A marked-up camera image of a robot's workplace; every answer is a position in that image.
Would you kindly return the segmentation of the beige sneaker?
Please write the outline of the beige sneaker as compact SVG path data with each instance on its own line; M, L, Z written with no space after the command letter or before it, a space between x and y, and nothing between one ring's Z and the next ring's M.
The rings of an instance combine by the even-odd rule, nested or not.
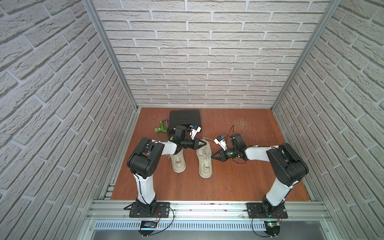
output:
M203 138L202 142L205 145L199 145L200 148L196 150L199 160L199 174L203 179L208 179L213 174L212 149L208 139Z
M175 173L180 174L186 169L186 161L184 158L184 150L181 149L177 154L170 155L172 168Z

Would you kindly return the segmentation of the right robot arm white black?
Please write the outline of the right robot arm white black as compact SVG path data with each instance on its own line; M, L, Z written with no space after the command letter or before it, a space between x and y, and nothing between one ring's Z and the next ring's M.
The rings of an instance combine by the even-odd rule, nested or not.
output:
M249 205L250 216L285 218L283 211L286 197L293 187L308 174L307 164L288 143L271 147L248 147L240 134L231 135L230 139L232 148L228 148L224 136L214 139L214 142L222 149L211 156L213 160L225 162L229 159L240 158L245 161L269 162L276 176L262 202Z

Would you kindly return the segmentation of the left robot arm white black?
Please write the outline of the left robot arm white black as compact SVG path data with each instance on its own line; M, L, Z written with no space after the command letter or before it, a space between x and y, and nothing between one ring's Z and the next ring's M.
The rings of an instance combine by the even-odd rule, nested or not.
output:
M137 211L140 216L152 216L157 211L153 174L161 156L170 156L174 171L183 172L186 168L183 150L198 150L207 145L196 138L200 131L201 127L197 125L178 125L168 141L141 139L127 160L127 166L135 177L138 189L138 196L132 205L132 211Z

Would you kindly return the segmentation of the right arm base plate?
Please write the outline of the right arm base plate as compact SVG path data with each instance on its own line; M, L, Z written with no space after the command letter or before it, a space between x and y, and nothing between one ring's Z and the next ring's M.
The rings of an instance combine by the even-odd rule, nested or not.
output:
M271 206L264 202L246 203L248 216L250 219L287 219L288 214L284 204Z

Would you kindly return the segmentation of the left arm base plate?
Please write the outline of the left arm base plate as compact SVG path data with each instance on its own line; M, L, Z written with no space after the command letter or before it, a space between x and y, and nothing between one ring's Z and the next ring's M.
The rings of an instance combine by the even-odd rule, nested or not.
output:
M153 202L150 205L135 201L131 205L130 218L168 218L170 202Z

